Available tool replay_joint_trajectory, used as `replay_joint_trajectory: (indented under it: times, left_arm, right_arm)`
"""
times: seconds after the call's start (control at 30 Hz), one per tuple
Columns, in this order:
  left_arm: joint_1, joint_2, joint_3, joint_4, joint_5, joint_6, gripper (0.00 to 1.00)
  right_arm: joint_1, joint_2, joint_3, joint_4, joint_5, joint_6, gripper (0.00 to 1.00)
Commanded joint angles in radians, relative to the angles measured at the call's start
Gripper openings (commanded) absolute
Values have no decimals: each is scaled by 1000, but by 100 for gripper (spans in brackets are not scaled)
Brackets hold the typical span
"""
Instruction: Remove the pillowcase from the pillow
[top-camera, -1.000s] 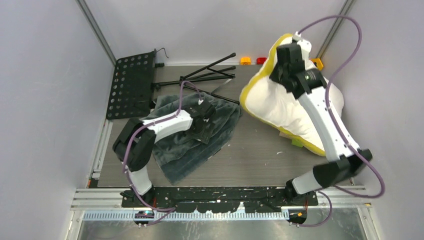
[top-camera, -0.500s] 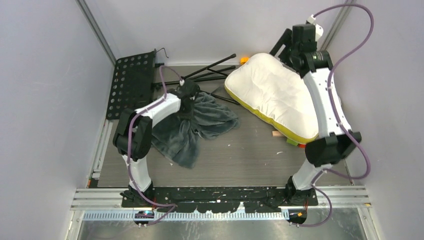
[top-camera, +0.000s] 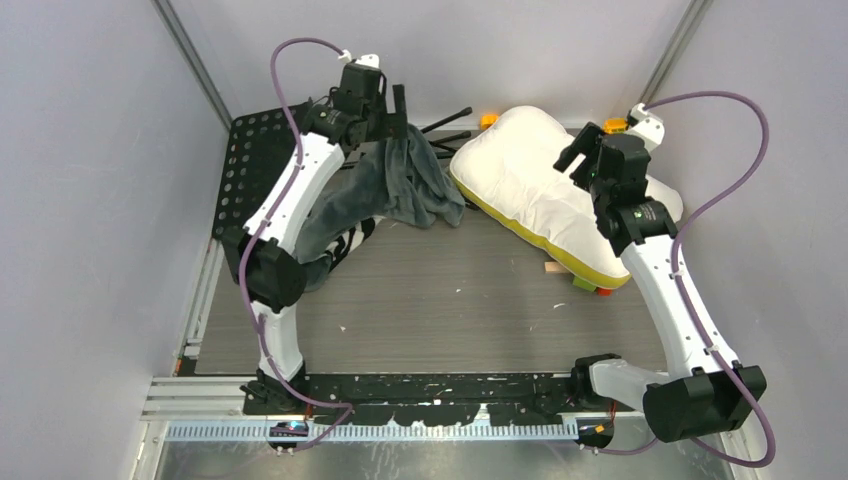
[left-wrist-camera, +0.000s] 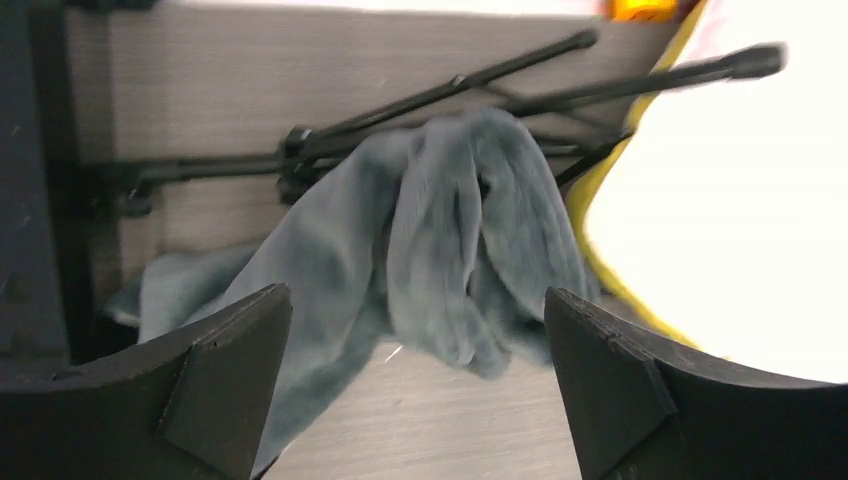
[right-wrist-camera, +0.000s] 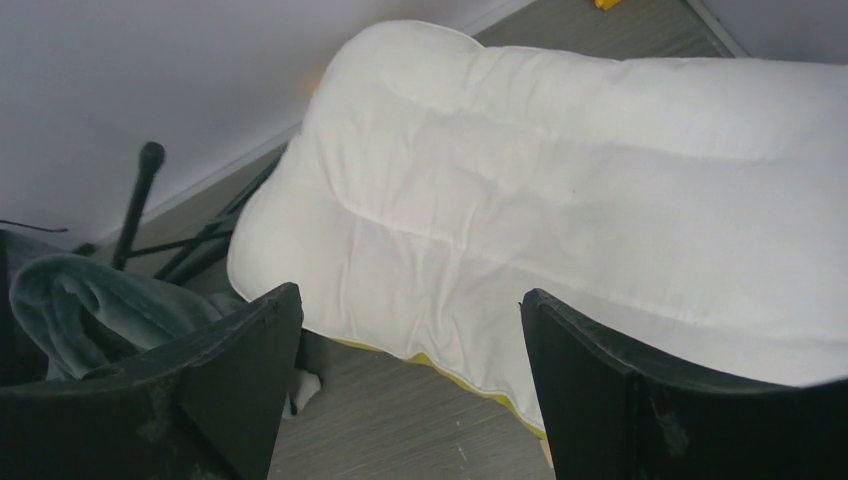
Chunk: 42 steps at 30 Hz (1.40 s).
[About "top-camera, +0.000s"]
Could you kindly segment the white yellow black pillow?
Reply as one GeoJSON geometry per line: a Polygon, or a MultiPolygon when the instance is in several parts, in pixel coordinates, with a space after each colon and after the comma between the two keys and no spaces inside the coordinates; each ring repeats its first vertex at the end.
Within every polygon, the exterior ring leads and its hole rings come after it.
{"type": "Polygon", "coordinates": [[[514,107],[450,162],[459,191],[568,272],[615,290],[630,278],[596,226],[590,195],[553,168],[574,140],[545,111],[514,107]]]}

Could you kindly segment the grey fluffy pillowcase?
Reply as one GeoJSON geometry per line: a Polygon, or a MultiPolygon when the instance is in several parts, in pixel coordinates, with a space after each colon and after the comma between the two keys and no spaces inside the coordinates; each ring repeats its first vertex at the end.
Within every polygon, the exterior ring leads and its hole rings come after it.
{"type": "Polygon", "coordinates": [[[307,292],[375,231],[383,219],[427,229],[437,219],[457,227],[465,199],[417,127],[403,139],[380,140],[340,186],[321,194],[298,236],[295,256],[307,292]]]}

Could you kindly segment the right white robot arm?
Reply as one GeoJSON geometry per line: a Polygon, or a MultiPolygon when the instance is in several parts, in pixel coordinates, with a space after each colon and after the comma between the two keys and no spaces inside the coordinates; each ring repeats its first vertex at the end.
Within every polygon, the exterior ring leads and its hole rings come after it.
{"type": "Polygon", "coordinates": [[[569,173],[591,197],[596,226],[630,272],[659,334],[666,369],[636,367],[617,354],[576,360],[571,397],[584,410],[615,401],[643,413],[652,433],[670,443],[737,430],[767,381],[758,366],[743,366],[672,252],[678,230],[670,211],[647,193],[651,152],[662,143],[662,120],[638,104],[627,127],[608,133],[587,123],[554,167],[569,173]]]}

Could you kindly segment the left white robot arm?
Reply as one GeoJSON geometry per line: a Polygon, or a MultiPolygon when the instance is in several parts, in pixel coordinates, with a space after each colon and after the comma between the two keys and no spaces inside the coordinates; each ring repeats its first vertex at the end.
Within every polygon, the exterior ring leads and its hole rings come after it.
{"type": "Polygon", "coordinates": [[[339,59],[341,79],[328,103],[307,102],[301,118],[282,106],[294,140],[291,157],[253,215],[222,238],[258,337],[256,378],[243,388],[251,408],[293,414],[310,403],[297,338],[296,304],[306,287],[305,269],[295,257],[297,239],[347,155],[363,143],[406,132],[405,89],[388,84],[379,56],[344,51],[339,59]]]}

